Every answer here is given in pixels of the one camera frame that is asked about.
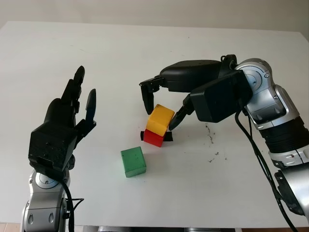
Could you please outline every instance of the stacked blocks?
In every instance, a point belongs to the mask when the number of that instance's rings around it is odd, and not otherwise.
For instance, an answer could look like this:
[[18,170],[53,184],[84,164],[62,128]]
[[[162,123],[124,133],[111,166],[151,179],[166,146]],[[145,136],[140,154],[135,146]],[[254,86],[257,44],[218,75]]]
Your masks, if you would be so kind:
[[144,141],[161,147],[165,133],[174,116],[174,113],[174,111],[162,105],[156,105],[153,112],[149,116],[144,133]]
[[122,161],[124,163],[126,177],[146,172],[146,163],[140,146],[121,151]]

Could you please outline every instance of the black cable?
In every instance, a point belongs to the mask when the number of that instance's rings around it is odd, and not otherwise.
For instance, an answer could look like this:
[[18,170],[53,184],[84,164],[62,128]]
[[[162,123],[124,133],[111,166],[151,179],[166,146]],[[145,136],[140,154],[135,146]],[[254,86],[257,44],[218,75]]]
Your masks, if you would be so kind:
[[277,199],[277,203],[278,203],[278,206],[279,206],[279,209],[284,217],[284,219],[286,220],[286,222],[288,223],[289,227],[291,228],[291,230],[293,232],[298,232],[298,230],[295,228],[295,226],[293,225],[293,223],[291,222],[291,220],[289,219],[289,216],[286,214],[284,208],[283,208],[283,205],[281,203],[281,201],[279,199]]
[[250,134],[247,132],[247,130],[244,128],[244,126],[241,124],[241,122],[239,121],[239,114],[240,114],[240,111],[236,112],[235,114],[235,121],[237,123],[237,125],[239,126],[239,128],[244,132],[244,134],[247,136],[247,138],[249,139],[251,145],[252,145],[252,148],[254,150],[254,153],[259,161],[259,164],[267,178],[267,180],[269,181],[270,183],[270,186],[272,188],[272,191],[274,193],[274,196],[276,198],[276,201],[277,201],[277,204],[279,206],[279,209],[285,219],[285,221],[288,223],[288,225],[290,226],[291,230],[293,232],[298,232],[297,229],[295,228],[295,226],[293,225],[293,223],[291,222],[291,220],[289,219],[288,215],[286,214],[284,208],[283,208],[283,205],[281,203],[281,200],[283,200],[281,194],[278,192],[277,188],[276,188],[276,185],[275,185],[275,182],[272,178],[272,175],[271,175],[271,172],[268,168],[268,165],[267,163],[265,162],[264,160],[264,157],[262,156],[260,150],[258,149],[256,143],[254,142],[253,138],[252,138],[252,128],[251,128],[251,122],[249,122],[249,125],[250,125]]
[[66,192],[66,195],[68,197],[68,210],[70,211],[70,217],[69,217],[69,232],[74,232],[74,207],[73,207],[73,200],[70,193],[70,190],[67,186],[67,184],[61,180],[60,184],[62,185],[64,191]]
[[75,210],[77,208],[77,206],[83,202],[83,200],[85,200],[84,198],[75,198],[72,199],[73,201],[79,201],[78,203],[76,203],[76,205],[74,206],[73,210]]
[[249,128],[250,128],[250,137],[252,138],[252,125],[251,125],[251,120],[249,116],[248,116],[248,121],[249,121]]

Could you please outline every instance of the table surface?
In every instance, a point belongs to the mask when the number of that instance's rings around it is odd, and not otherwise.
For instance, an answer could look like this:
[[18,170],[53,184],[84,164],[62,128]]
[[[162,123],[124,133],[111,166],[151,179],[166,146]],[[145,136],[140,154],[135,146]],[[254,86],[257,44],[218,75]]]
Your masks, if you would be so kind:
[[[268,61],[274,81],[288,91],[308,127],[309,44],[298,32],[8,22],[0,30],[0,221],[20,221],[29,198],[30,133],[84,65],[77,121],[95,87],[98,125],[74,151],[70,190],[85,198],[76,224],[287,227],[233,116],[206,124],[193,113],[162,148],[140,140],[148,115],[139,82],[180,60],[226,54],[236,54],[239,62]],[[185,96],[161,89],[155,103],[177,111]],[[244,116],[241,121],[248,127]],[[253,136],[275,173],[264,140],[256,131]],[[120,151],[137,146],[147,172],[126,178]],[[308,225],[305,217],[288,215],[296,226]]]

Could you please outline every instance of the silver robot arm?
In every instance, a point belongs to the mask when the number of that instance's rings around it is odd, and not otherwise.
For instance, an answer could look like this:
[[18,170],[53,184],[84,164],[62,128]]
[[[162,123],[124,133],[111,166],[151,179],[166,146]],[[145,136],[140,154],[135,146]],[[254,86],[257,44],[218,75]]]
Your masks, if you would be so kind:
[[309,222],[309,132],[287,92],[274,84],[270,65],[261,59],[243,61],[253,97],[245,107],[269,148],[278,189],[289,210]]
[[34,171],[29,177],[30,198],[22,214],[21,232],[74,232],[74,210],[83,199],[72,199],[69,170],[73,150],[96,126],[96,90],[88,95],[86,117],[76,124],[84,67],[76,71],[61,98],[54,99],[43,124],[31,133],[28,159]]
[[[69,171],[64,181],[70,185]],[[30,198],[21,223],[21,232],[65,232],[67,202],[62,185],[35,170],[29,177]]]

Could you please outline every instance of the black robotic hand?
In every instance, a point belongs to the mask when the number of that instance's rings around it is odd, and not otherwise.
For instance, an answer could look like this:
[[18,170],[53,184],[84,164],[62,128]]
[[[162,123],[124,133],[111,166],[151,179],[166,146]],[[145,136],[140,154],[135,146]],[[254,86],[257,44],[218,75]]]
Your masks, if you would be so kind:
[[83,66],[70,79],[60,98],[54,99],[46,113],[44,123],[31,133],[28,159],[36,172],[54,180],[62,180],[65,168],[74,167],[73,150],[96,126],[96,90],[90,91],[86,106],[86,118],[77,125],[75,115],[79,112],[79,97],[84,80]]
[[216,60],[187,60],[164,68],[160,75],[140,83],[148,114],[154,109],[154,92],[167,87],[171,92],[188,92],[169,130],[194,111],[200,121],[219,122],[244,108],[252,97],[251,87],[235,55]]

